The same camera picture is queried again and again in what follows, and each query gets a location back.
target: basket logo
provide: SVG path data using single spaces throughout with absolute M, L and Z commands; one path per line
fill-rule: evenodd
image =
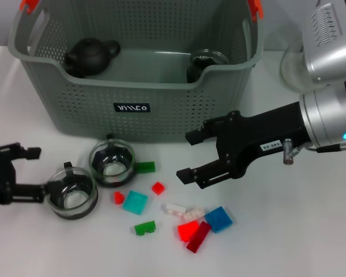
M 114 110 L 117 113 L 149 113 L 149 103 L 114 103 Z

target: label sticker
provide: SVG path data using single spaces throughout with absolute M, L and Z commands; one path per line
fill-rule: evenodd
M 266 143 L 266 144 L 260 145 L 260 147 L 263 151 L 272 150 L 272 149 L 282 147 L 282 146 L 283 145 L 282 145 L 280 140 L 275 140 L 275 141 L 272 141 L 271 143 Z
M 117 113 L 149 113 L 149 103 L 114 103 L 114 110 Z

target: teapot handle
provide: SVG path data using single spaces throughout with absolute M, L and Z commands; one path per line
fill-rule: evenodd
M 104 42 L 104 45 L 108 47 L 109 49 L 115 49 L 115 51 L 110 52 L 110 58 L 113 59 L 116 56 L 118 56 L 119 52 L 121 51 L 121 45 L 116 40 L 108 40 L 107 42 Z

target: black teapot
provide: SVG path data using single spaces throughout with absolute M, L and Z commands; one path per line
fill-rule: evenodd
M 115 40 L 101 42 L 98 39 L 80 40 L 69 53 L 65 54 L 67 72 L 78 78 L 101 73 L 121 51 Z

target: gray plastic basket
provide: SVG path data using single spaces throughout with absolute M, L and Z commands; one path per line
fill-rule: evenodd
M 122 46 L 108 73 L 93 80 L 62 66 L 64 53 L 87 37 Z M 61 131 L 153 142 L 183 140 L 203 120 L 236 109 L 263 43 L 262 20 L 251 20 L 247 0 L 41 0 L 31 14 L 18 12 L 8 48 Z M 231 64 L 210 66 L 187 84 L 189 55 L 178 53 L 202 48 Z M 114 103 L 149 103 L 151 111 L 116 112 Z

